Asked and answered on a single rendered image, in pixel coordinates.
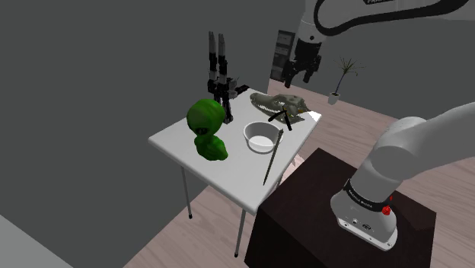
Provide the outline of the white bowl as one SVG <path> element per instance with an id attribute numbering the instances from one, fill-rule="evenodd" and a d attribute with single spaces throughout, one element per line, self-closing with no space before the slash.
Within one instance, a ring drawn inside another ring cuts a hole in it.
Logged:
<path id="1" fill-rule="evenodd" d="M 279 134 L 280 131 L 279 127 L 269 122 L 255 121 L 244 127 L 243 134 L 251 151 L 267 154 L 283 140 L 283 135 Z"/>

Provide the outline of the long grey skewer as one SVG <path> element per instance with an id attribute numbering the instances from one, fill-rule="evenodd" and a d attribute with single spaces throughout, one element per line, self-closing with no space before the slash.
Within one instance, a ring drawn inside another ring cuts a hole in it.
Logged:
<path id="1" fill-rule="evenodd" d="M 275 156 L 276 156 L 276 152 L 277 152 L 278 147 L 279 147 L 279 144 L 280 144 L 280 142 L 281 142 L 283 133 L 284 133 L 284 129 L 281 129 L 281 130 L 279 130 L 279 132 L 278 132 L 276 144 L 273 146 L 272 155 L 271 155 L 271 158 L 270 158 L 270 160 L 269 160 L 268 168 L 267 168 L 267 170 L 266 170 L 266 175 L 265 175 L 265 177 L 264 177 L 264 179 L 263 179 L 263 186 L 266 184 L 267 179 L 268 179 L 268 177 L 269 177 L 269 173 L 270 173 L 270 170 L 271 170 L 271 168 L 272 168 L 272 165 L 273 165 L 273 162 L 274 162 L 274 159 L 275 159 Z"/>

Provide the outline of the dark robot stand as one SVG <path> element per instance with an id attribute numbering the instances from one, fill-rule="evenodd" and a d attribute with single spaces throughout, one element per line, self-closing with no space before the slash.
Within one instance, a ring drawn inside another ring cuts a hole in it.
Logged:
<path id="1" fill-rule="evenodd" d="M 259 207 L 249 268 L 430 268 L 436 214 L 394 192 L 398 237 L 382 251 L 339 227 L 330 199 L 356 169 L 316 149 Z"/>

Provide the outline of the dark wall picture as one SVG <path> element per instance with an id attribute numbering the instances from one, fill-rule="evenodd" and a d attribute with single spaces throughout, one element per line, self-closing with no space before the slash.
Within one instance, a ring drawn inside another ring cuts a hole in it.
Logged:
<path id="1" fill-rule="evenodd" d="M 292 54 L 295 33 L 279 30 L 276 38 L 276 47 L 273 56 L 273 63 L 270 78 L 276 81 L 284 81 L 282 77 L 283 69 L 286 62 Z"/>

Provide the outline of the grey animal skull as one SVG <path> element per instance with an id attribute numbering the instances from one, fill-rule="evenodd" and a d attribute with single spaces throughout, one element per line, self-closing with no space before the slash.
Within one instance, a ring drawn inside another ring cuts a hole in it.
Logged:
<path id="1" fill-rule="evenodd" d="M 304 119 L 300 115 L 310 111 L 302 97 L 291 94 L 269 96 L 261 93 L 252 93 L 250 95 L 250 102 L 267 116 L 273 116 L 278 112 L 282 112 L 282 109 L 285 109 L 291 124 L 303 121 Z"/>

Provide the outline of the black robot figure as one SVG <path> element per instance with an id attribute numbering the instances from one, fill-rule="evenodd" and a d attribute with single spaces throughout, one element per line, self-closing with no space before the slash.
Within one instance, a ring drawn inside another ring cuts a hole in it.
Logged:
<path id="1" fill-rule="evenodd" d="M 209 31 L 209 80 L 207 81 L 208 92 L 213 94 L 214 101 L 222 105 L 225 111 L 223 123 L 229 124 L 234 117 L 231 113 L 230 100 L 245 92 L 250 87 L 247 85 L 237 86 L 238 79 L 228 76 L 228 61 L 226 59 L 225 38 L 222 33 L 218 39 L 212 31 Z"/>

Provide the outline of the white table with metal legs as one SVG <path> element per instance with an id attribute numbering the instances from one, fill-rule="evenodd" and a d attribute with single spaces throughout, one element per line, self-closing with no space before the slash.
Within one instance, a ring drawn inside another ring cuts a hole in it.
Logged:
<path id="1" fill-rule="evenodd" d="M 241 235 L 247 213 L 255 215 L 260 204 L 282 179 L 286 168 L 303 146 L 321 118 L 319 113 L 303 113 L 303 120 L 284 131 L 282 142 L 271 154 L 252 152 L 244 139 L 244 127 L 254 121 L 268 121 L 268 116 L 250 102 L 254 89 L 247 89 L 231 101 L 234 120 L 223 125 L 216 135 L 223 140 L 228 152 L 224 161 L 207 161 L 196 152 L 196 135 L 188 128 L 186 119 L 157 132 L 148 142 L 180 165 L 181 173 L 189 171 L 203 182 L 241 207 L 241 222 L 234 255 L 239 255 Z"/>

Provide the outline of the potted plant in white pot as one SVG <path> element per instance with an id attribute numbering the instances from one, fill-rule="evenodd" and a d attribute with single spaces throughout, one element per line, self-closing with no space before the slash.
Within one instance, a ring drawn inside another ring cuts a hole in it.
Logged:
<path id="1" fill-rule="evenodd" d="M 336 85 L 336 88 L 334 91 L 330 92 L 328 95 L 328 101 L 327 103 L 330 105 L 334 105 L 340 98 L 340 86 L 342 84 L 343 79 L 345 78 L 346 75 L 353 73 L 355 76 L 359 75 L 359 69 L 364 69 L 365 67 L 363 65 L 359 65 L 357 60 L 353 60 L 352 58 L 350 59 L 345 59 L 344 57 L 340 56 L 339 60 L 336 61 L 336 64 L 339 69 L 342 70 L 342 74 L 340 76 L 340 79 Z"/>

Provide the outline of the green alien figure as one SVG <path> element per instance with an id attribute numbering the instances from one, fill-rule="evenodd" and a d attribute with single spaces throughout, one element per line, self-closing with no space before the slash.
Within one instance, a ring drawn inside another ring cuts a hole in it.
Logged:
<path id="1" fill-rule="evenodd" d="M 186 114 L 187 125 L 196 135 L 197 153 L 208 161 L 224 161 L 228 157 L 224 142 L 215 135 L 224 118 L 224 108 L 212 99 L 198 100 Z"/>

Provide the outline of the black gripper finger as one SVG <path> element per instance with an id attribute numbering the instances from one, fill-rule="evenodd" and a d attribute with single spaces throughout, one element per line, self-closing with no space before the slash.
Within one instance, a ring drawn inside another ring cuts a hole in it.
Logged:
<path id="1" fill-rule="evenodd" d="M 298 74 L 298 70 L 295 69 L 295 62 L 292 60 L 287 60 L 283 68 L 283 80 L 284 86 L 286 88 L 290 88 L 292 79 L 296 74 Z"/>
<path id="2" fill-rule="evenodd" d="M 308 83 L 311 79 L 311 76 L 317 72 L 319 69 L 319 65 L 316 64 L 316 65 L 309 65 L 306 69 L 305 69 L 305 74 L 304 74 L 304 77 L 303 77 L 303 82 L 304 83 Z"/>

